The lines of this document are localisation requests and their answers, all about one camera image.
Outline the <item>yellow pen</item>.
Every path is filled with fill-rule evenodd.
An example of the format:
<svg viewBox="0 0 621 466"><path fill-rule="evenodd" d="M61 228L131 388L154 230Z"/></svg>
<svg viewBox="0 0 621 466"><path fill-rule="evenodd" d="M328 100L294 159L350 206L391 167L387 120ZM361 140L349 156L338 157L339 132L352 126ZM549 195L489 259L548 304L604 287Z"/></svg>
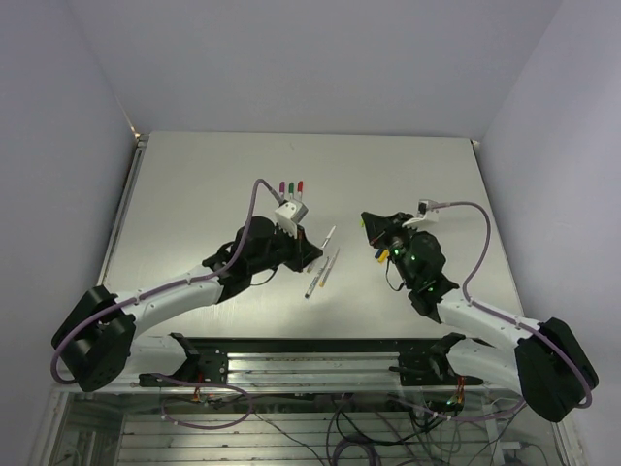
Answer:
<svg viewBox="0 0 621 466"><path fill-rule="evenodd" d="M324 240L323 240L323 242L322 242L321 246L319 247L321 251L324 251L324 250L326 249L327 245L330 243L331 238L333 237L333 235L334 235L334 233L335 233L335 231L336 231L336 228L337 228L337 225L336 225L336 224L335 224L335 225L333 225L333 226L332 226L332 228L330 229L330 231L328 232L328 234L326 235L326 237L324 238ZM310 272L313 270L313 268L314 268L314 266L315 266L315 262L316 262L316 260L317 260L317 259L314 259L314 260L310 263L310 265L307 267L307 269L306 269L306 272L307 272L307 273L310 273Z"/></svg>

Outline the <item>dark blue pen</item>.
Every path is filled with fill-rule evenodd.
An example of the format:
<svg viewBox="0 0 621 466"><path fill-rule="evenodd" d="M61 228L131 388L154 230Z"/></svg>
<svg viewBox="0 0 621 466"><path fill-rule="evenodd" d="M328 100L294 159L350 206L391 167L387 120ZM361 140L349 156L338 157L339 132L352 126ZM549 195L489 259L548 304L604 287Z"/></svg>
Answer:
<svg viewBox="0 0 621 466"><path fill-rule="evenodd" d="M306 299L310 299L314 290L316 289L316 287L318 286L320 279L324 273L325 268L329 265L330 262L330 257L327 257L325 259L325 262L319 267L318 271L316 272L316 274L314 275L310 286L308 287L307 291L305 292L304 297Z"/></svg>

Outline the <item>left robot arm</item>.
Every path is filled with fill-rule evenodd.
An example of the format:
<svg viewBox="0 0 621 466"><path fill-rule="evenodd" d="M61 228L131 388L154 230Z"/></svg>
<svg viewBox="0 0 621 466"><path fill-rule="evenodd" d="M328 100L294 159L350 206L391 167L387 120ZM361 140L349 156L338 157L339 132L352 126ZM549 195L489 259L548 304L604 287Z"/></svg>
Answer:
<svg viewBox="0 0 621 466"><path fill-rule="evenodd" d="M197 376L194 350L181 334L149 337L147 331L186 312L219 305L250 288L255 275L280 266L301 273L322 250L303 226L294 234L255 216L234 240L194 268L149 290L90 288L51 339L50 371L61 384L84 392L131 373L163 373L176 385Z"/></svg>

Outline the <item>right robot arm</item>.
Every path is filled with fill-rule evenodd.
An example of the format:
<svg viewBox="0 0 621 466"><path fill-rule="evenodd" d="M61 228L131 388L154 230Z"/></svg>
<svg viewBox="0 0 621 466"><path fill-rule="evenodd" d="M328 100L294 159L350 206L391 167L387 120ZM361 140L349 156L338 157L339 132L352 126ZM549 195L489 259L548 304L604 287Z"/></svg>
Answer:
<svg viewBox="0 0 621 466"><path fill-rule="evenodd" d="M414 310L453 329L430 348L429 376L441 384L470 376L499 385L551 422L590 407L599 378L565 322L541 322L484 304L467 283L445 275L439 240L419 227L440 209L422 202L415 215L361 215L369 245L388 254Z"/></svg>

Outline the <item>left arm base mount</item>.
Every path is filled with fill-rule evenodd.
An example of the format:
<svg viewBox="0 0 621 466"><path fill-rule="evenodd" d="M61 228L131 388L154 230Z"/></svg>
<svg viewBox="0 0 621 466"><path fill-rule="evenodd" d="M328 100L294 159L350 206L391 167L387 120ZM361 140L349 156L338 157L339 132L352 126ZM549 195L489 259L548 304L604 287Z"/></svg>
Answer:
<svg viewBox="0 0 621 466"><path fill-rule="evenodd" d="M141 346L146 360L139 363L140 387L206 387L227 382L229 360L220 348L200 350L189 338L174 332L148 337Z"/></svg>

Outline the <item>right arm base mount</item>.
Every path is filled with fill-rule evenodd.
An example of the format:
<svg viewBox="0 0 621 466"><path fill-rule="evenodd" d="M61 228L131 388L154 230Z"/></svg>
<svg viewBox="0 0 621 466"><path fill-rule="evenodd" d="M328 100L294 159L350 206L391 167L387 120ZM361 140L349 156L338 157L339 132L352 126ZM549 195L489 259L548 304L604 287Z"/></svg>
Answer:
<svg viewBox="0 0 621 466"><path fill-rule="evenodd" d="M457 385L462 376L451 368L447 355L466 339L451 332L439 339L399 340L397 363L388 370L399 375L402 386Z"/></svg>

